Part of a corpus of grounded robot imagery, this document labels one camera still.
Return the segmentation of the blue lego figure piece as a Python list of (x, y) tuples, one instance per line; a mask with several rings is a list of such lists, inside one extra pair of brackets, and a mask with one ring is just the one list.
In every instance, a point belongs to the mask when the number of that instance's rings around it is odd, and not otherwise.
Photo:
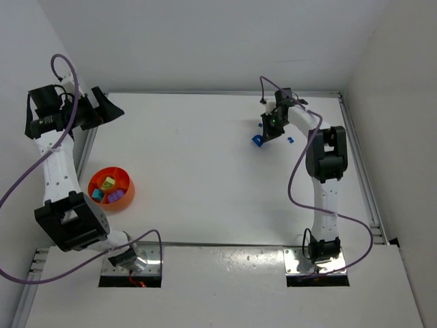
[(252, 142), (259, 148), (261, 148), (264, 144), (263, 136), (262, 135), (255, 135), (252, 138)]

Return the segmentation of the green lego brick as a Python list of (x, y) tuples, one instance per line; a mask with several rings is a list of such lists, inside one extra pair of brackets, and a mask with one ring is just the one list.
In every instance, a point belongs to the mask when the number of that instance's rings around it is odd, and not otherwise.
[(103, 191), (112, 189), (115, 186), (115, 179), (112, 176), (106, 176), (105, 179), (102, 181), (102, 184), (100, 188)]

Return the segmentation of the orange divided round container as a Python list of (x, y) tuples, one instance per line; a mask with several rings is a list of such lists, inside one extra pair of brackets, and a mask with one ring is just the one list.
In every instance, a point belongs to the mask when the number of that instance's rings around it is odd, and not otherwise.
[[(102, 184), (102, 181), (105, 179), (106, 176), (112, 176), (115, 179), (115, 186), (112, 189), (103, 191), (100, 186)], [(91, 194), (94, 189), (100, 189), (104, 192), (104, 199), (101, 201), (101, 203), (96, 202), (91, 198)], [(123, 198), (118, 200), (117, 202), (114, 202), (112, 204), (109, 204), (107, 202), (107, 196), (110, 193), (113, 193), (114, 191), (121, 189), (124, 191), (125, 195)], [(120, 168), (120, 167), (106, 167), (101, 169), (100, 171), (96, 172), (88, 182), (87, 186), (87, 192), (88, 196), (99, 205), (102, 209), (105, 211), (109, 211), (112, 213), (120, 212), (124, 209), (126, 209), (133, 201), (135, 196), (135, 185), (128, 175), (128, 173)]]

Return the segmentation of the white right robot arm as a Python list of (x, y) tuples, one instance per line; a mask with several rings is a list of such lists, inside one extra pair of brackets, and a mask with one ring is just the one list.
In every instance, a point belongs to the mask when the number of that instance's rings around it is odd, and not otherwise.
[(341, 241), (337, 229), (337, 193), (340, 180), (348, 168), (346, 130), (331, 126), (306, 108), (308, 102), (292, 97), (290, 88), (274, 93), (274, 100), (261, 99), (265, 112), (262, 118), (261, 142), (266, 143), (285, 133), (285, 126), (294, 125), (307, 137), (301, 159), (311, 177), (314, 190), (314, 211), (306, 259), (312, 263), (337, 258)]

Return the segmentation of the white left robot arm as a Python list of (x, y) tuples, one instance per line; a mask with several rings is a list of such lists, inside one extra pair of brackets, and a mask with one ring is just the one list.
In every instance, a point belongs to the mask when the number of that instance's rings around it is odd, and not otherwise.
[(34, 211), (37, 223), (64, 252), (92, 249), (107, 251), (109, 262), (129, 271), (142, 271), (138, 247), (130, 236), (110, 227), (103, 209), (82, 192), (73, 159), (72, 129), (95, 128), (124, 114), (99, 87), (88, 94), (73, 94), (61, 85), (30, 90), (26, 109), (25, 135), (33, 140), (42, 158), (45, 190), (43, 205)]

